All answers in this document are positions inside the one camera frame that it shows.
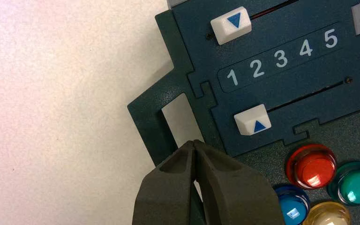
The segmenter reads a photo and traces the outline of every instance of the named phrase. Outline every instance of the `number label strip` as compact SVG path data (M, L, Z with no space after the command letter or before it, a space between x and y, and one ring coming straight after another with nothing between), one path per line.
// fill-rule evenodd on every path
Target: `number label strip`
M345 32L338 22L225 67L217 73L220 85L229 93L339 50Z

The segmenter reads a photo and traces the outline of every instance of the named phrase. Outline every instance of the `printed number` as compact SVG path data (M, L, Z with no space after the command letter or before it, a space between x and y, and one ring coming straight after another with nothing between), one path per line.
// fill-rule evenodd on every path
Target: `printed number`
M307 54L308 56L311 56L311 52L313 50L310 48L310 44L308 43L308 40L304 40L303 46L300 49L300 55L305 55Z
M331 29L331 30L328 30L327 32L325 32L325 41L328 42L330 41L331 39L333 40L333 44L326 44L326 47L327 48L333 48L335 47L337 44L338 44L338 38L335 36L335 35L330 35L330 33L333 33L335 32L335 29Z
M238 81L237 81L237 77L235 76L234 70L231 70L230 73L228 74L227 78L230 78L230 77L232 77L232 81L234 82L234 85L237 86Z
M281 56L278 58L278 60L283 60L284 63L279 64L277 63L277 67L282 68L285 67L288 64L288 59L285 57L285 52L284 50L278 50L275 54L274 57L278 57L278 55L281 54Z
M257 64L257 68L253 74L253 77L256 78L258 76L264 75L264 72L259 72L259 70L262 68L262 62L260 60L253 60L250 63L250 67L253 68L255 64Z

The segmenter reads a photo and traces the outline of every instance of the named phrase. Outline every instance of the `blue up arrow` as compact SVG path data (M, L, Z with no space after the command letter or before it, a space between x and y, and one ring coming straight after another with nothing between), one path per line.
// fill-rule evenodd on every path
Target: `blue up arrow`
M255 124L255 133L264 130L266 127L260 123L258 120L256 120Z

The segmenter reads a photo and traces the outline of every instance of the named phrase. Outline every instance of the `blue button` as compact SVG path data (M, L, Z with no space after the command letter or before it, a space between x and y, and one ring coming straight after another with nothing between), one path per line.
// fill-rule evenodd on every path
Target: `blue button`
M299 225L307 217L310 200L307 194L293 185L275 189L286 225Z

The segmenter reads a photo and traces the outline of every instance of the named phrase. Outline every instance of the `round arcade button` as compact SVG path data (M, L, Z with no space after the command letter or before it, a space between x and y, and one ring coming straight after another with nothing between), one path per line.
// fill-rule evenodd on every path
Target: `round arcade button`
M360 205L360 162L350 162L339 167L328 185L328 194L347 205Z
M350 213L337 202L323 202L311 208L303 225L350 225Z
M298 225L307 217L310 200L307 194L293 185L275 189L286 225Z
M289 181L304 189L321 188L330 183L336 172L333 152L321 144L309 144L297 149L286 163Z

